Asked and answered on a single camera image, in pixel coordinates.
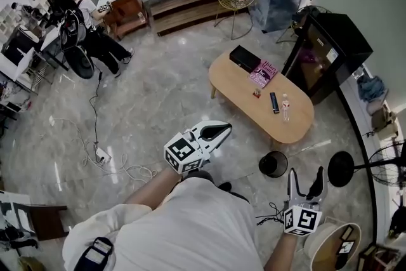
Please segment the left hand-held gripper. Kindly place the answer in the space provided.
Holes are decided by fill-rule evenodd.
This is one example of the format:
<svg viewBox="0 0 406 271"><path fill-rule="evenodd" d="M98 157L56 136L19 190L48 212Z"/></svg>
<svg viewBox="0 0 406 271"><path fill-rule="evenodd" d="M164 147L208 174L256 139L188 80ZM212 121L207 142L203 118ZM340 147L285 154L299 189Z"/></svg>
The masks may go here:
<svg viewBox="0 0 406 271"><path fill-rule="evenodd" d="M201 121L185 132L178 132L164 146L164 159L177 174L203 167L211 152L228 138L232 125L223 121ZM197 138L202 138L202 145Z"/></svg>

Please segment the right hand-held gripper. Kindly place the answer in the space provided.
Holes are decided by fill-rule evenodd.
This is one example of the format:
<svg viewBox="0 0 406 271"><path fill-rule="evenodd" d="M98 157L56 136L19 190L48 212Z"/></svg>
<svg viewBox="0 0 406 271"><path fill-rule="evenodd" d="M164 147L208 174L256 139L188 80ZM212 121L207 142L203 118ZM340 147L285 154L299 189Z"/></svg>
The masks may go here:
<svg viewBox="0 0 406 271"><path fill-rule="evenodd" d="M288 176L287 193L290 199L299 199L303 194L299 189L298 176L291 168ZM323 201L327 196L327 173L319 167L317 177L306 196L308 201ZM307 236L316 231L322 212L317 202L305 202L289 206L284 211L284 232L295 236Z"/></svg>

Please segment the black waste bin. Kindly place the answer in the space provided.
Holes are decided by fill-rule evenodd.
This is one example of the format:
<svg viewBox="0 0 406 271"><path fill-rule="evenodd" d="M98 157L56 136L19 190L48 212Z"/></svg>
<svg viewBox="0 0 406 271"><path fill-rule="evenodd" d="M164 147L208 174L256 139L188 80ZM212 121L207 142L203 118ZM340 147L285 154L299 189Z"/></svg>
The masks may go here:
<svg viewBox="0 0 406 271"><path fill-rule="evenodd" d="M279 178L288 167L286 156L279 151L271 151L259 160L259 170L270 178Z"/></svg>

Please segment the clear plastic water bottle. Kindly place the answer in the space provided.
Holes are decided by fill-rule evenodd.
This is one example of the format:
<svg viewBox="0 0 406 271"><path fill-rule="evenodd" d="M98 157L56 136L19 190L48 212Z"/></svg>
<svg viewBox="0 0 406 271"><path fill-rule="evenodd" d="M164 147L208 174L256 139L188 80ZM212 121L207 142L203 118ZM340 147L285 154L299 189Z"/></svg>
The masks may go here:
<svg viewBox="0 0 406 271"><path fill-rule="evenodd" d="M289 115L289 108L290 108L290 101L286 93L282 94L282 114L285 122L289 122L290 115Z"/></svg>

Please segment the person's left forearm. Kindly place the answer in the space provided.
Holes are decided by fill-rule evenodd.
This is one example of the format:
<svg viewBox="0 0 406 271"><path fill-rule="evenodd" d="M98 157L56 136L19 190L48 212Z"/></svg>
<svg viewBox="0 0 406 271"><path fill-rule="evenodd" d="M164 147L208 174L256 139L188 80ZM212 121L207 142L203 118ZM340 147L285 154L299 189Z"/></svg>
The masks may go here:
<svg viewBox="0 0 406 271"><path fill-rule="evenodd" d="M124 203L140 204L155 210L181 179L182 176L173 168L163 169L149 182L132 193Z"/></svg>

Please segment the person's right forearm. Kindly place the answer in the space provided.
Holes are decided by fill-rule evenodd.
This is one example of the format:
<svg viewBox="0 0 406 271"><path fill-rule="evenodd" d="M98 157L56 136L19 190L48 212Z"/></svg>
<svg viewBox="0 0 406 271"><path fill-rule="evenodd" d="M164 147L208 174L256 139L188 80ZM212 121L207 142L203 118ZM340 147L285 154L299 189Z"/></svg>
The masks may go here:
<svg viewBox="0 0 406 271"><path fill-rule="evenodd" d="M299 237L283 233L273 253L264 266L264 271L290 271Z"/></svg>

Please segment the wooden coffee table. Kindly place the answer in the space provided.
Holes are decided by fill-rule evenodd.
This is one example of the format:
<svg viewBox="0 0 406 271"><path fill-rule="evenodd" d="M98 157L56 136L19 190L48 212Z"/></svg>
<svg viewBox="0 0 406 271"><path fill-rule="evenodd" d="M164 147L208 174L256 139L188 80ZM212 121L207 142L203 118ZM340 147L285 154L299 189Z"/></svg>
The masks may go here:
<svg viewBox="0 0 406 271"><path fill-rule="evenodd" d="M302 139L314 120L314 107L310 98L281 73L261 90L259 98L253 95L256 85L249 74L229 59L230 50L222 53L209 68L211 96L221 93L254 121L274 140L290 144ZM287 95L289 120L284 120L282 112L275 114L270 93L274 92L278 106L282 107L283 95Z"/></svg>

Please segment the black round-base standing fan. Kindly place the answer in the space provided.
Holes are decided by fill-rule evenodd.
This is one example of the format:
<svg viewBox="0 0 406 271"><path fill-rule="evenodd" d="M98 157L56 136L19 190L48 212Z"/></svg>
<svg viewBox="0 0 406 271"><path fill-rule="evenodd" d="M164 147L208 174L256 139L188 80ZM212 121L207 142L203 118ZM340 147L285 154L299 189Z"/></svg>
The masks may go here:
<svg viewBox="0 0 406 271"><path fill-rule="evenodd" d="M344 151L337 152L330 159L327 174L335 187L347 185L353 174L368 169L376 182L389 186L406 188L406 139L392 142L380 148L368 162L356 165L352 156Z"/></svg>

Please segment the round white basket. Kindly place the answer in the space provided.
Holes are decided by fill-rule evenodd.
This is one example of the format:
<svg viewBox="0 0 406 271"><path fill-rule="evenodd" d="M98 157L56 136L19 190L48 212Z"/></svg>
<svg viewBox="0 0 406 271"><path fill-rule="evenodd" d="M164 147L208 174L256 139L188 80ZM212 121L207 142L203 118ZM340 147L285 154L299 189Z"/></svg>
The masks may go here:
<svg viewBox="0 0 406 271"><path fill-rule="evenodd" d="M340 271L354 257L361 238L358 224L325 217L304 242L310 271Z"/></svg>

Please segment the person's black trousers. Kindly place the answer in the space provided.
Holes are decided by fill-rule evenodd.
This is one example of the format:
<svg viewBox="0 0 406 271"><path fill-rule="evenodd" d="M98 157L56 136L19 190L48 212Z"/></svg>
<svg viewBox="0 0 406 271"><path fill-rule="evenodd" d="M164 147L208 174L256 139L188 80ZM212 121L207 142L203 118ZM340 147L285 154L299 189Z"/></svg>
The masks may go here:
<svg viewBox="0 0 406 271"><path fill-rule="evenodd" d="M227 192L227 193L229 193L229 194L234 195L235 197L238 197L238 198L240 198L240 199L243 199L243 200L245 200L246 202L249 202L243 195L240 195L240 194L238 194L238 193L236 193L236 192L234 192L234 191L232 190L232 184L231 184L230 182L222 183L221 185L218 185L218 188L219 188L220 190L222 190L222 191L225 191L225 192Z"/></svg>

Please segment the white power strip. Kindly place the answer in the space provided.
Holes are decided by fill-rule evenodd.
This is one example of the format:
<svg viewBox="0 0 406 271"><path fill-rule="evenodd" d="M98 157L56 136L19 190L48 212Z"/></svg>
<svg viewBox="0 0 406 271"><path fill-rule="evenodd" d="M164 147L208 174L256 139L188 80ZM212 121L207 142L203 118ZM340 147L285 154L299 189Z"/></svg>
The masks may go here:
<svg viewBox="0 0 406 271"><path fill-rule="evenodd" d="M100 147L96 148L95 156L96 156L96 162L98 164L109 163L111 160L111 156L108 153L106 153L103 149L101 149Z"/></svg>

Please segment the wooden steps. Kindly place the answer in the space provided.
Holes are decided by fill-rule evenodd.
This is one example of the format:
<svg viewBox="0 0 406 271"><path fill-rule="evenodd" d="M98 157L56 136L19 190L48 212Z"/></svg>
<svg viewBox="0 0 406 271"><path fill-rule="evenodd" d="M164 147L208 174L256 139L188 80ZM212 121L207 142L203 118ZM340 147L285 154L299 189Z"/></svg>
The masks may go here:
<svg viewBox="0 0 406 271"><path fill-rule="evenodd" d="M213 20L215 26L225 19L248 11L254 0L239 4L232 0L165 0L153 4L150 15L158 36Z"/></svg>

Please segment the black glass-door fridge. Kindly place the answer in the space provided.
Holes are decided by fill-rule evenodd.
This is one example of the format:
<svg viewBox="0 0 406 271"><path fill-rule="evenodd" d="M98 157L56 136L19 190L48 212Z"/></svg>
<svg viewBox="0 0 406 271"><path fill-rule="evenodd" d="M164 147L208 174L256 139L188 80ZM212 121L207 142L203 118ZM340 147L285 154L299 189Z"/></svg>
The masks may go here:
<svg viewBox="0 0 406 271"><path fill-rule="evenodd" d="M282 74L314 105L324 101L373 53L348 15L308 15Z"/></svg>

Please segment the brown wooden cabinet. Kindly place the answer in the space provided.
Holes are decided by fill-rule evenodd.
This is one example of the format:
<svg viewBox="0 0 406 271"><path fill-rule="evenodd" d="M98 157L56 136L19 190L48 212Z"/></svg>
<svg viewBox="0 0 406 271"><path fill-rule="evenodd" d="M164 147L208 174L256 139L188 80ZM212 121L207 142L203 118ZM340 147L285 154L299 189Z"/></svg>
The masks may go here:
<svg viewBox="0 0 406 271"><path fill-rule="evenodd" d="M107 12L100 23L103 22L107 32L118 40L149 24L141 0L98 0L97 8Z"/></svg>

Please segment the black floor fan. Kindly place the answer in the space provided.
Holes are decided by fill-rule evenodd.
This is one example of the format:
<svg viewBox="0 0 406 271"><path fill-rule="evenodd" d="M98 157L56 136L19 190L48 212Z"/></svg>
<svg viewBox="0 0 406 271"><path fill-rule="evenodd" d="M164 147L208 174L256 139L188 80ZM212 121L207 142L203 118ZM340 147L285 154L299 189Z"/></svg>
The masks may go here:
<svg viewBox="0 0 406 271"><path fill-rule="evenodd" d="M81 46L73 46L63 50L69 67L82 79L91 79L95 73L93 61Z"/></svg>

